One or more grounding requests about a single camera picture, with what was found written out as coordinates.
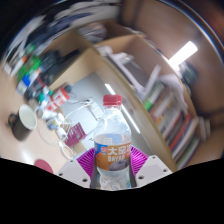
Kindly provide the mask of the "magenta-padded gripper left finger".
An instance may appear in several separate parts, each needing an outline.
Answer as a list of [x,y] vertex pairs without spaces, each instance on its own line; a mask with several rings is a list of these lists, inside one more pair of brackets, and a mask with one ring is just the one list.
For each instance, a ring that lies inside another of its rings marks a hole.
[[84,188],[95,185],[97,180],[95,149],[84,150],[73,159],[68,160],[57,175]]

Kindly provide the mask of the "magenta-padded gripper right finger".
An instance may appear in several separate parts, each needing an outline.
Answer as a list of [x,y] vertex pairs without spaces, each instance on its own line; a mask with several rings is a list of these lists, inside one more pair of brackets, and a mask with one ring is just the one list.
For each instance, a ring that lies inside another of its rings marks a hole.
[[156,155],[148,156],[131,147],[129,175],[132,188],[146,186],[170,174],[172,171]]

